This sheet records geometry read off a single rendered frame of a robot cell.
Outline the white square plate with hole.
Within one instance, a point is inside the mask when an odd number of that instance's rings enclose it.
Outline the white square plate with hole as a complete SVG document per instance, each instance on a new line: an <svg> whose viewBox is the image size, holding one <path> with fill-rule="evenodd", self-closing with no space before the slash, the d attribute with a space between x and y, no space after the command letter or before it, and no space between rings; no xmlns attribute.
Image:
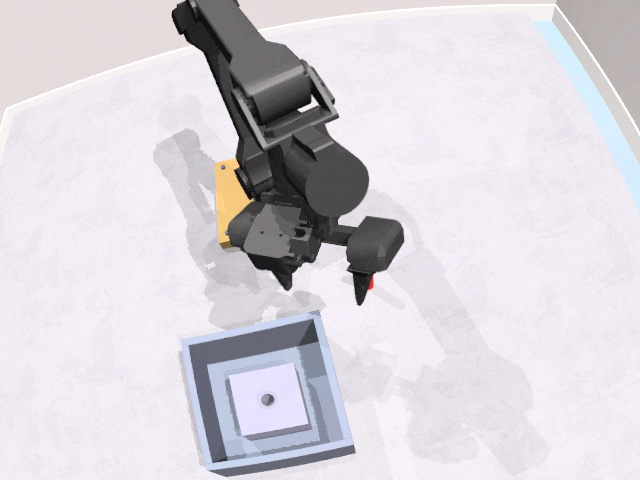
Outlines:
<svg viewBox="0 0 640 480"><path fill-rule="evenodd" d="M229 378L241 434L246 439L256 441L312 429L293 363Z"/></svg>

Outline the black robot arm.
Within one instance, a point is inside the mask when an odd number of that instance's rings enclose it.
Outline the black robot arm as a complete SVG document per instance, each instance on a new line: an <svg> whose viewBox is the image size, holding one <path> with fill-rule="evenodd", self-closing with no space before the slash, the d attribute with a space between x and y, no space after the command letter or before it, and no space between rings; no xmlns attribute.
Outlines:
<svg viewBox="0 0 640 480"><path fill-rule="evenodd" d="M339 217L354 210L369 174L330 136L326 123L339 115L314 67L285 44L265 40L237 1L186 0L171 17L178 34L204 52L239 137L236 178L249 201L262 202L243 249L256 269L290 275L318 255L314 211ZM297 110L311 95L319 105ZM300 196L277 201L269 193L273 180Z"/></svg>

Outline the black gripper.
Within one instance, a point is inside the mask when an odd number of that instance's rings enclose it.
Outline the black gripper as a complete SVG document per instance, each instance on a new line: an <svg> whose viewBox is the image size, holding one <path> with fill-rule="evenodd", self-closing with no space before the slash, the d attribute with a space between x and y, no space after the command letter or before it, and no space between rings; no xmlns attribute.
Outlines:
<svg viewBox="0 0 640 480"><path fill-rule="evenodd" d="M279 202L292 203L291 197L300 194L292 186L283 186L274 180L273 193ZM262 202L261 202L262 203ZM260 202L251 201L242 211L230 220L227 233L231 246L243 249L243 244L260 213ZM346 269L353 274L357 306L364 302L372 276L386 271L404 243L401 223L396 219L366 216L358 227L339 225L341 217L326 217L318 214L319 233L322 243L346 246L346 257L350 263ZM272 272L284 290L292 288L292 274L283 275Z"/></svg>

